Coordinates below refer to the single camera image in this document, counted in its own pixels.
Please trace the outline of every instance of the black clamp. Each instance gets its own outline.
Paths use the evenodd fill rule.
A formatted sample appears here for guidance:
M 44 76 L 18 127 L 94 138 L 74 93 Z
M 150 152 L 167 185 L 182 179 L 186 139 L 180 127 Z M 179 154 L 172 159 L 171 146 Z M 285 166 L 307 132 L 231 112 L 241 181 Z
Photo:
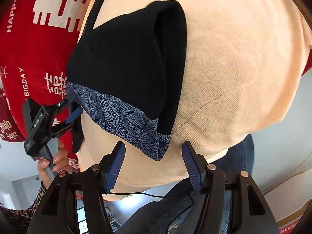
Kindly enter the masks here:
M 222 220 L 224 191 L 231 191 L 228 234 L 278 234 L 275 218 L 248 172 L 224 173 L 196 154 L 190 142 L 182 145 L 182 157 L 192 187 L 206 194 L 195 234 L 218 234 Z
M 113 234 L 102 194 L 114 188 L 125 157 L 118 142 L 112 153 L 80 173 L 61 171 L 53 180 L 30 222 L 27 234 L 78 234 L 76 191 L 83 192 L 89 233 Z
M 75 94 L 70 93 L 66 98 L 54 105 L 39 105 L 33 99 L 29 98 L 23 104 L 23 115 L 27 131 L 27 139 L 24 142 L 26 153 L 33 158 L 43 157 L 50 161 L 49 167 L 53 168 L 53 156 L 47 146 L 47 143 L 55 137 L 62 136 L 69 131 L 75 119 L 83 112 L 81 107 L 73 111 L 66 121 L 53 126 L 54 118 L 57 114 L 75 100 Z

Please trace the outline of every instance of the blue patterned fabric band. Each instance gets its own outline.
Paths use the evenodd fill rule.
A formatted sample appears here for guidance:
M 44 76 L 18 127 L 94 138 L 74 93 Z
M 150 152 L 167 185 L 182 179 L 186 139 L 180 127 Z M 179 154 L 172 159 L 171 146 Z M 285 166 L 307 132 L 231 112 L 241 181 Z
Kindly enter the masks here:
M 155 161 L 163 158 L 171 136 L 157 132 L 158 118 L 149 119 L 141 110 L 117 97 L 71 82 L 67 82 L 66 92 L 76 94 L 76 102 L 102 129 L 139 148 Z

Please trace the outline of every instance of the beige cushion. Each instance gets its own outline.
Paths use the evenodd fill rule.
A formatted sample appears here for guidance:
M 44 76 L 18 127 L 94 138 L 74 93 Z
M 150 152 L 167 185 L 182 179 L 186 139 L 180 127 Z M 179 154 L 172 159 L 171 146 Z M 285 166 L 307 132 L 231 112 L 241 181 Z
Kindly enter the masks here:
M 95 27 L 152 1 L 105 0 Z M 181 156 L 186 140 L 212 162 L 249 133 L 281 121 L 307 63 L 312 33 L 292 0 L 177 1 L 187 20 L 187 57 L 164 158 L 153 161 L 82 114 L 85 142 L 78 157 L 83 170 L 109 154 L 117 141 L 126 143 L 114 192 L 144 191 L 188 177 Z

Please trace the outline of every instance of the woman's hand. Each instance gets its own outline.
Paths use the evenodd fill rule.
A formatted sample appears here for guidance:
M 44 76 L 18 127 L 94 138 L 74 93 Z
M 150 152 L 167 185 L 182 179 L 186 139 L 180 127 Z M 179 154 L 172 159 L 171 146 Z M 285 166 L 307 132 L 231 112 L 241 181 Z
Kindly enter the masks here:
M 53 158 L 53 164 L 55 164 L 55 166 L 52 168 L 53 173 L 67 171 L 69 174 L 71 174 L 73 172 L 73 168 L 69 165 L 67 154 L 68 151 L 63 148 L 56 153 L 55 157 Z
M 58 142 L 58 147 L 60 150 L 53 158 L 53 164 L 55 164 L 55 166 L 52 168 L 52 172 L 59 173 L 60 171 L 67 171 L 71 174 L 73 168 L 69 165 L 69 160 L 67 158 L 68 151 L 64 149 L 64 143 L 61 141 Z M 49 163 L 50 161 L 47 159 L 40 159 L 38 161 L 38 172 L 46 189 L 48 189 L 51 184 L 51 180 L 45 170 L 49 166 Z
M 46 189 L 49 188 L 50 184 L 51 184 L 51 180 L 49 175 L 46 173 L 46 168 L 49 166 L 50 161 L 47 159 L 40 159 L 38 161 L 38 172 L 39 172 L 39 176 L 43 182 L 43 185 Z

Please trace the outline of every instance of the blue clamp pad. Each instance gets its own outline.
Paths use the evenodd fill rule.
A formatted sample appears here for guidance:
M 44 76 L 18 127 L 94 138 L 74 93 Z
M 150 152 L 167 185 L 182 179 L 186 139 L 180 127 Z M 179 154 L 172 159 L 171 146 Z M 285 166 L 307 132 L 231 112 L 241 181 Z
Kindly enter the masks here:
M 81 107 L 78 107 L 75 111 L 73 111 L 65 121 L 66 125 L 72 124 L 75 119 L 77 119 L 83 112 Z
M 190 176 L 192 187 L 199 193 L 202 193 L 203 182 L 206 179 L 206 171 L 189 141 L 185 141 L 182 144 L 182 157 L 188 175 Z
M 104 170 L 104 172 L 106 172 L 106 184 L 104 189 L 107 193 L 115 187 L 125 156 L 126 146 L 123 142 L 118 142 L 109 156 L 108 164 L 110 164 L 107 170 Z

